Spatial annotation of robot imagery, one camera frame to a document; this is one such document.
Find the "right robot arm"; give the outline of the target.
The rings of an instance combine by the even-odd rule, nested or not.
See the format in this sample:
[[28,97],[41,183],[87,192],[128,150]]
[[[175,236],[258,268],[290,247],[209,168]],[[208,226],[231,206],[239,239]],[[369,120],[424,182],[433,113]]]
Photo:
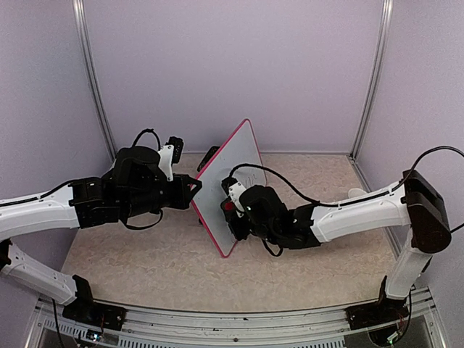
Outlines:
[[221,186],[228,197],[220,208],[231,233],[238,241],[256,236],[266,249],[309,249],[363,231],[406,226],[403,249],[370,307],[379,322],[398,311],[432,256],[452,240],[442,196],[416,170],[404,171],[402,180],[371,193],[333,203],[306,198],[305,205],[291,210],[269,186],[247,188],[232,175]]

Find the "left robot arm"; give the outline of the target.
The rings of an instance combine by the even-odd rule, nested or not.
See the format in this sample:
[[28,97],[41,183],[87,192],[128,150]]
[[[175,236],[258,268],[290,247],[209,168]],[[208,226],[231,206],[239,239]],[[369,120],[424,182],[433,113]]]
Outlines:
[[172,144],[158,151],[126,147],[100,178],[75,179],[48,192],[1,201],[1,274],[61,305],[72,305],[85,322],[96,321],[102,308],[86,279],[51,269],[24,253],[12,238],[118,222],[134,231],[137,227],[128,224],[130,218],[145,213],[162,216],[164,208],[185,210],[202,183],[173,172],[180,155],[181,150]]

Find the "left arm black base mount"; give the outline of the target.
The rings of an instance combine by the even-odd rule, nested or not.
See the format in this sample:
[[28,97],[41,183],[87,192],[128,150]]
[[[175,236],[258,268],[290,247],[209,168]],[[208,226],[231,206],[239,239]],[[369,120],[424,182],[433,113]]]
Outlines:
[[62,316],[78,323],[98,326],[101,329],[121,331],[126,316],[126,309],[110,304],[96,302],[89,282],[73,275],[75,282],[75,299],[63,307]]

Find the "pink framed whiteboard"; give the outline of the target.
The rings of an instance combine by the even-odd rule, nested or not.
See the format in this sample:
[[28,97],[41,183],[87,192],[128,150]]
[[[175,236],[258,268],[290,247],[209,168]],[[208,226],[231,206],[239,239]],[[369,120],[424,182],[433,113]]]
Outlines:
[[196,179],[202,182],[202,188],[195,194],[193,208],[223,258],[231,254],[237,240],[220,208],[228,197],[221,183],[235,166],[243,163],[262,164],[257,139],[248,119],[242,120],[196,175]]

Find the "red whiteboard eraser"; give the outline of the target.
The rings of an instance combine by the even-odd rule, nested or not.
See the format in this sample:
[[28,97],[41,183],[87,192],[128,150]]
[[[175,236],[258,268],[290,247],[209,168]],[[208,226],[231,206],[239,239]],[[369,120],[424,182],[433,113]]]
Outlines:
[[224,211],[234,211],[235,210],[235,204],[233,202],[225,202],[223,204],[223,210]]

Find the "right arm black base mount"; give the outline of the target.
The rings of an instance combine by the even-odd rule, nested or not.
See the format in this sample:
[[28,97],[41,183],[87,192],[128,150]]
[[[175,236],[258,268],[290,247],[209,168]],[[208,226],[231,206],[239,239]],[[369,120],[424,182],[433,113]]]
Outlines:
[[349,306],[345,313],[351,330],[381,325],[406,318],[410,310],[406,305],[407,297],[390,299],[386,295],[387,276],[381,282],[379,297],[376,301]]

